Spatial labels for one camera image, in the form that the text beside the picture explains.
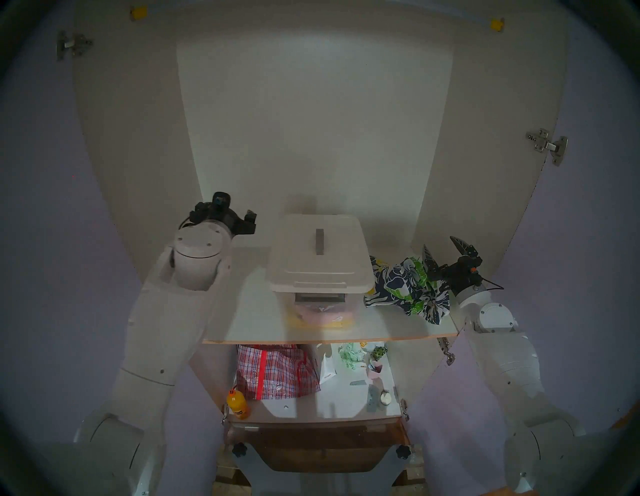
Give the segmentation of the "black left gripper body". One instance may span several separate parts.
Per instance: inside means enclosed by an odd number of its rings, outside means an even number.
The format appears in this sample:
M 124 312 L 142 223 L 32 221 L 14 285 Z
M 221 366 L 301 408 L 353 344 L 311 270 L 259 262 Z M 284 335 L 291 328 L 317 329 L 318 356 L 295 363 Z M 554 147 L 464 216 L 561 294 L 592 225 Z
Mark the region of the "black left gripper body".
M 254 235 L 256 231 L 257 214 L 248 209 L 244 217 L 240 217 L 228 205 L 218 205 L 214 202 L 199 202 L 189 213 L 189 224 L 197 225 L 202 222 L 218 222 L 226 226 L 232 236 Z

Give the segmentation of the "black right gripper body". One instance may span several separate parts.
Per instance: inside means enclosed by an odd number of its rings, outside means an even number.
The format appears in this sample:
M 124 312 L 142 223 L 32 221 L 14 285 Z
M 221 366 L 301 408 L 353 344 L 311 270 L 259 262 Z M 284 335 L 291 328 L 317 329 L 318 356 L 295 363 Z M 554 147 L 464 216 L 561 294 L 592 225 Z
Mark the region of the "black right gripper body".
M 469 288 L 478 290 L 483 285 L 483 277 L 479 274 L 478 267 L 483 259 L 479 256 L 461 256 L 452 265 L 441 265 L 441 280 L 454 296 Z

